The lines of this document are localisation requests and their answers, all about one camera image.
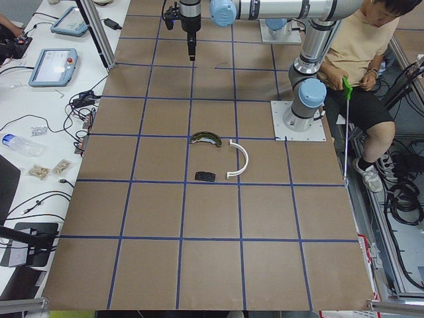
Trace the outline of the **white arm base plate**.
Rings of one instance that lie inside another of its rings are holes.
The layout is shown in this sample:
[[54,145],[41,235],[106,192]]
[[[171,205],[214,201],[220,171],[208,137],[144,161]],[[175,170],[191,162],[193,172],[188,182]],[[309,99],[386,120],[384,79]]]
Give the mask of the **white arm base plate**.
[[311,118],[300,119],[292,113],[291,101],[271,101],[270,105],[276,141],[327,141],[319,109]]

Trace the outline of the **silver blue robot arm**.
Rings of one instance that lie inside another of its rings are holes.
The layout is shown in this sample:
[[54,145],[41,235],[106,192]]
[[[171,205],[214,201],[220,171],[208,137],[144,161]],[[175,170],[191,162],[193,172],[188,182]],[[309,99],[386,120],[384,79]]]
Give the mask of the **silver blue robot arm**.
[[361,6],[361,1],[210,1],[212,21],[227,27],[235,20],[298,19],[305,21],[305,39],[299,57],[289,69],[294,101],[284,114],[284,124],[296,131],[307,131],[316,110],[322,106],[327,90],[317,72],[343,19]]

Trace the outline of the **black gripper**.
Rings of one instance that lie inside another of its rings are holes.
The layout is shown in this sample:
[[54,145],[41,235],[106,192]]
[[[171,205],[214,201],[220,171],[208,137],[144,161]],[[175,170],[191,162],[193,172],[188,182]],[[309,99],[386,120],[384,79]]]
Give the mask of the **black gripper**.
[[196,55],[196,45],[197,45],[197,32],[187,32],[187,49],[189,60],[193,61],[193,57]]

